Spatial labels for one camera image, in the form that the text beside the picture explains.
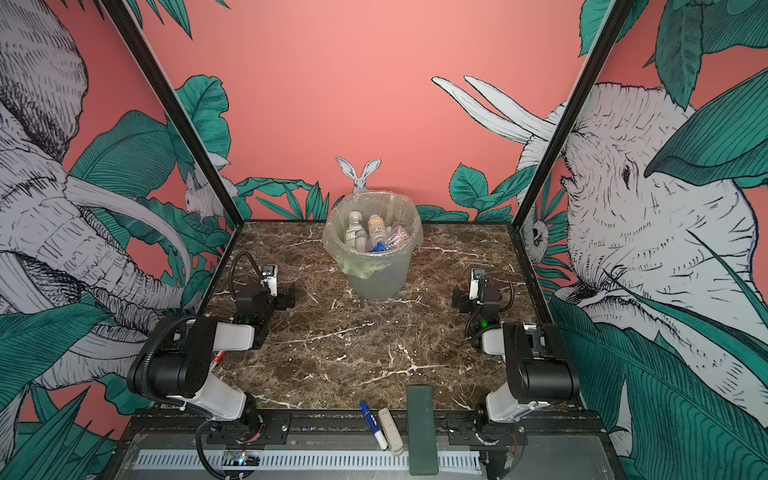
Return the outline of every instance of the brown marble surface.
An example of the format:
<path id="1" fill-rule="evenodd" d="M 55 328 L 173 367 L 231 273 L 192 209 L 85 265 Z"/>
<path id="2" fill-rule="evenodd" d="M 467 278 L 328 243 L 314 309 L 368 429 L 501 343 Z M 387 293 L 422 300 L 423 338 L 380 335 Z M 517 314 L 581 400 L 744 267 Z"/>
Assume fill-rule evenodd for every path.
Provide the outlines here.
<path id="1" fill-rule="evenodd" d="M 467 315 L 451 308 L 451 294 L 455 285 L 468 289 L 471 268 L 484 267 L 515 288 L 515 304 L 502 319 L 537 321 L 505 225 L 425 225 L 406 286 L 383 302 L 349 288 L 322 235 L 322 223 L 245 226 L 232 256 L 249 250 L 259 264 L 278 265 L 280 290 L 296 285 L 296 308 L 275 314 L 262 349 L 227 353 L 214 370 L 219 377 L 273 409 L 357 409 L 361 400 L 404 409 L 406 386 L 417 384 L 432 386 L 436 409 L 464 409 L 504 383 L 501 358 L 464 340 Z M 229 269 L 206 313 L 233 315 Z M 255 278 L 242 259 L 235 281 Z"/>

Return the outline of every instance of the trash bin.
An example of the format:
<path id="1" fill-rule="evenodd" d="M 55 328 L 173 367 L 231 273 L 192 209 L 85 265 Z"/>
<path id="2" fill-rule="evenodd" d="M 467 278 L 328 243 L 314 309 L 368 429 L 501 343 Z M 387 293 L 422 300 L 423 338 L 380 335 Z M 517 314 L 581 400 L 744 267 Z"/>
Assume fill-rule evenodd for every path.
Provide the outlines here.
<path id="1" fill-rule="evenodd" d="M 345 232 L 349 212 L 362 213 L 362 224 L 379 215 L 386 226 L 404 225 L 411 238 L 403 245 L 383 253 L 362 253 L 348 247 Z M 406 284 L 411 254 L 424 241 L 422 219 L 410 198 L 393 192 L 367 191 L 344 198 L 331 210 L 323 230 L 323 247 L 346 273 L 349 285 L 363 298 L 384 300 Z"/>

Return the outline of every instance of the elephant eye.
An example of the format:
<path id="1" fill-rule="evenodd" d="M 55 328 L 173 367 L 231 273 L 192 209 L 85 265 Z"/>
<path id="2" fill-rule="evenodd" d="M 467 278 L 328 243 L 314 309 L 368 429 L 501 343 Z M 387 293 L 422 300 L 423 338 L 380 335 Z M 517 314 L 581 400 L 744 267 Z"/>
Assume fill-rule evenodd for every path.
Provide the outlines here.
<path id="1" fill-rule="evenodd" d="M 624 165 L 624 169 L 621 171 L 621 178 L 624 179 L 624 185 L 629 190 L 629 165 Z"/>

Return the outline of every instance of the white rabbit illustration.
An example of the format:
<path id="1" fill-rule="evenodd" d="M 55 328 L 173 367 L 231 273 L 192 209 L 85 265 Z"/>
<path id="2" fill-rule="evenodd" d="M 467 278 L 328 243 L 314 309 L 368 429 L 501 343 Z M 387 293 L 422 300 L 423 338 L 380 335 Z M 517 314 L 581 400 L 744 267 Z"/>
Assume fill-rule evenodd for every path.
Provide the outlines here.
<path id="1" fill-rule="evenodd" d="M 355 190 L 353 190 L 354 194 L 368 190 L 366 188 L 366 178 L 375 172 L 377 168 L 381 167 L 382 164 L 382 161 L 378 158 L 371 160 L 366 164 L 366 167 L 362 169 L 362 175 L 358 177 L 357 170 L 355 170 L 350 162 L 341 157 L 336 157 L 336 161 L 339 162 L 341 171 L 355 182 Z"/>
<path id="2" fill-rule="evenodd" d="M 226 158 L 217 154 L 208 152 L 208 158 L 217 170 L 229 164 Z M 224 188 L 227 189 L 227 193 L 231 197 L 236 197 L 237 188 L 234 184 L 229 179 L 222 177 L 221 173 L 219 173 L 219 177 L 224 184 Z M 195 188 L 195 181 L 200 185 L 200 188 Z M 184 195 L 184 199 L 187 203 L 188 213 L 199 213 L 200 221 L 203 221 L 205 217 L 212 217 L 214 215 L 221 217 L 224 215 L 224 206 L 221 204 L 221 200 L 216 196 L 214 189 L 197 164 L 194 166 L 194 177 L 192 174 L 187 174 L 184 183 L 187 185 L 187 193 Z"/>

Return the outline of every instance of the green leaf illustration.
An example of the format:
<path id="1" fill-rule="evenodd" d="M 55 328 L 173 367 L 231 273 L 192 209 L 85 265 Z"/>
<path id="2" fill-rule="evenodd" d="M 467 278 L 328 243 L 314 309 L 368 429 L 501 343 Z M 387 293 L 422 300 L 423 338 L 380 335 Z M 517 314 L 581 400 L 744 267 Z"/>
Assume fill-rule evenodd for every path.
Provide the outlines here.
<path id="1" fill-rule="evenodd" d="M 569 266 L 566 262 L 561 262 L 560 260 L 554 258 L 554 257 L 544 257 L 544 259 L 541 261 L 542 265 L 549 265 L 549 266 L 559 266 L 560 268 L 564 268 L 571 271 L 571 266 Z"/>
<path id="2" fill-rule="evenodd" d="M 184 293 L 181 294 L 181 305 L 187 305 L 195 296 L 195 293 L 205 292 L 213 276 L 208 270 L 198 270 L 193 273 L 190 277 L 190 282 L 184 287 Z"/>
<path id="3" fill-rule="evenodd" d="M 145 409 L 150 405 L 149 400 L 136 395 L 128 389 L 125 379 L 114 373 L 96 379 L 107 389 L 104 399 L 113 404 L 121 415 L 133 415 L 138 409 Z"/>
<path id="4" fill-rule="evenodd" d="M 84 303 L 72 303 L 40 313 L 0 315 L 0 409 L 22 387 L 51 367 L 91 327 L 112 314 Z"/>
<path id="5" fill-rule="evenodd" d="M 188 213 L 185 210 L 176 207 L 171 202 L 163 204 L 156 198 L 151 200 L 141 198 L 138 202 L 155 212 L 177 231 L 187 250 L 189 250 L 190 255 L 197 255 L 202 252 L 218 254 L 215 248 L 206 246 L 206 226 L 199 222 L 197 224 L 187 222 Z M 168 239 L 145 223 L 120 214 L 115 214 L 114 218 L 122 227 L 131 232 L 132 237 L 141 240 L 147 245 L 159 243 L 166 253 L 171 252 L 173 249 Z"/>
<path id="6" fill-rule="evenodd" d="M 281 216 L 287 218 L 288 220 L 299 220 L 299 218 L 296 215 L 290 213 L 288 210 L 282 208 L 280 205 L 277 205 L 277 204 L 274 204 L 274 203 L 270 202 L 266 198 L 256 197 L 256 200 L 258 200 L 259 203 L 261 203 L 265 207 L 269 208 L 270 210 L 272 210 L 276 214 L 281 215 Z"/>
<path id="7" fill-rule="evenodd" d="M 139 3 L 138 0 L 127 0 L 128 6 L 131 7 L 131 11 L 134 13 L 134 16 L 136 17 L 136 21 L 139 22 L 139 28 L 144 27 L 144 21 L 141 18 L 141 10 L 139 10 Z"/>
<path id="8" fill-rule="evenodd" d="M 579 36 L 581 36 L 581 53 L 579 56 L 589 53 L 592 49 L 595 37 L 598 36 L 603 18 L 611 6 L 611 0 L 584 0 L 581 6 L 579 24 Z"/>
<path id="9" fill-rule="evenodd" d="M 445 208 L 436 207 L 435 205 L 416 205 L 416 211 L 419 212 L 419 217 L 421 217 L 422 221 L 426 222 L 435 215 L 444 214 Z"/>
<path id="10" fill-rule="evenodd" d="M 232 201 L 234 201 L 235 206 L 237 207 L 237 211 L 240 212 L 240 215 L 243 217 L 243 219 L 249 220 L 251 216 L 253 216 L 253 212 L 248 206 L 248 202 L 245 197 L 234 197 Z"/>
<path id="11" fill-rule="evenodd" d="M 449 191 L 457 205 L 472 208 L 472 202 L 478 197 L 488 195 L 488 181 L 481 171 L 459 164 L 451 177 Z"/>
<path id="12" fill-rule="evenodd" d="M 11 457 L 0 472 L 1 480 L 48 478 L 48 469 L 64 446 L 64 441 L 83 403 L 87 390 L 56 412 Z"/>
<path id="13" fill-rule="evenodd" d="M 768 47 L 768 0 L 759 0 L 745 15 L 729 15 L 728 3 L 722 0 L 703 10 L 703 52 Z"/>
<path id="14" fill-rule="evenodd" d="M 567 252 L 568 252 L 567 245 L 552 245 L 547 249 L 547 256 L 551 257 L 552 255 L 557 255 L 558 253 L 567 253 Z"/>
<path id="15" fill-rule="evenodd" d="M 165 125 L 129 111 L 88 145 L 69 174 L 124 197 L 145 198 L 165 184 L 175 166 Z"/>
<path id="16" fill-rule="evenodd" d="M 656 153 L 645 177 L 663 172 L 689 184 L 768 174 L 768 68 L 694 113 Z"/>
<path id="17" fill-rule="evenodd" d="M 506 200 L 504 199 L 505 192 L 497 192 L 495 194 L 490 195 L 483 195 L 482 197 L 477 197 L 474 202 L 472 202 L 472 208 L 477 210 L 478 212 L 484 212 L 488 209 L 498 207 L 499 205 L 503 204 Z"/>
<path id="18" fill-rule="evenodd" d="M 320 215 L 320 209 L 323 206 L 323 192 L 320 190 L 320 182 L 316 182 L 310 192 L 306 195 L 306 203 L 304 205 L 304 211 L 306 211 L 306 219 L 310 219 L 310 215 L 318 220 Z"/>
<path id="19" fill-rule="evenodd" d="M 559 270 L 557 268 L 542 268 L 540 266 L 534 266 L 533 270 L 536 271 L 536 273 L 541 278 L 547 278 L 547 279 L 563 279 L 563 280 L 569 280 L 570 277 L 566 275 L 562 270 Z"/>
<path id="20" fill-rule="evenodd" d="M 237 195 L 240 197 L 247 197 L 251 195 L 254 190 L 264 192 L 270 197 L 282 197 L 287 187 L 290 190 L 297 188 L 303 188 L 304 190 L 312 190 L 312 186 L 304 180 L 279 180 L 277 178 L 247 178 L 237 185 Z"/>
<path id="21" fill-rule="evenodd" d="M 444 212 L 429 219 L 430 222 L 469 222 L 466 212 Z"/>
<path id="22" fill-rule="evenodd" d="M 728 0 L 728 15 L 738 15 L 745 12 L 749 7 L 755 5 L 757 0 Z"/>
<path id="23" fill-rule="evenodd" d="M 164 2 L 177 3 L 180 0 L 161 0 L 161 4 L 168 9 Z M 190 116 L 197 134 L 200 135 L 205 149 L 210 153 L 227 158 L 230 153 L 230 128 L 221 114 L 229 110 L 230 103 L 227 100 L 227 93 L 221 86 L 221 80 L 205 75 L 191 77 L 184 82 L 181 88 L 176 90 L 176 93 L 184 110 Z M 174 123 L 170 121 L 167 115 L 166 119 L 168 134 L 173 142 L 179 164 L 179 174 L 184 181 L 187 181 L 188 174 L 194 178 L 195 160 L 187 148 L 187 144 L 181 139 Z"/>
<path id="24" fill-rule="evenodd" d="M 515 172 L 515 174 L 511 175 L 509 178 L 507 178 L 507 180 L 504 180 L 503 182 L 501 182 L 498 185 L 498 187 L 493 189 L 491 193 L 492 194 L 496 194 L 498 192 L 505 193 L 502 199 L 498 202 L 498 204 L 501 205 L 505 201 L 509 200 L 510 198 L 520 194 L 520 192 L 522 192 L 524 188 L 528 187 L 531 184 L 531 181 L 533 180 L 533 176 L 535 173 L 536 173 L 535 165 L 531 165 L 530 167 L 523 168 L 522 170 Z"/>
<path id="25" fill-rule="evenodd" d="M 285 185 L 283 185 L 283 189 L 285 190 L 286 197 L 288 198 L 290 209 L 293 210 L 293 212 L 300 220 L 304 220 L 304 214 L 301 211 L 301 205 L 299 205 L 299 201 L 296 199 L 296 195 L 294 195 L 293 192 Z"/>
<path id="26" fill-rule="evenodd" d="M 635 0 L 634 5 L 632 5 L 632 10 L 629 12 L 629 16 L 627 17 L 627 21 L 624 22 L 624 26 L 621 27 L 619 35 L 616 37 L 616 41 L 624 38 L 629 29 L 632 28 L 632 25 L 634 25 L 634 23 L 637 21 L 647 6 L 648 0 Z"/>
<path id="27" fill-rule="evenodd" d="M 475 218 L 475 222 L 511 222 L 512 217 L 509 216 L 512 211 L 512 207 L 497 208 L 496 210 L 488 210 L 482 212 Z"/>
<path id="28" fill-rule="evenodd" d="M 731 478 L 768 475 L 763 427 L 675 355 L 633 329 L 592 323 L 583 310 L 556 296 L 549 309 L 577 370 L 590 373 L 580 377 L 584 400 L 609 431 L 626 381 L 637 473 L 649 480 L 719 478 L 723 472 Z"/>
<path id="29" fill-rule="evenodd" d="M 160 5 L 163 5 L 165 11 L 168 12 L 170 17 L 179 24 L 180 27 L 192 38 L 192 29 L 190 28 L 190 18 L 187 15 L 187 7 L 184 5 L 184 0 L 157 0 Z"/>
<path id="30" fill-rule="evenodd" d="M 554 197 L 552 197 L 552 201 L 549 202 L 549 205 L 547 206 L 547 210 L 544 212 L 544 214 L 541 216 L 541 218 L 547 218 L 550 215 L 552 215 L 554 210 L 560 205 L 560 202 L 563 200 L 563 195 L 564 194 L 565 194 L 565 190 L 560 189 L 560 191 L 557 192 L 554 195 Z"/>
<path id="31" fill-rule="evenodd" d="M 656 69 L 672 101 L 683 108 L 690 103 L 701 70 L 702 8 L 664 7 L 656 39 Z"/>

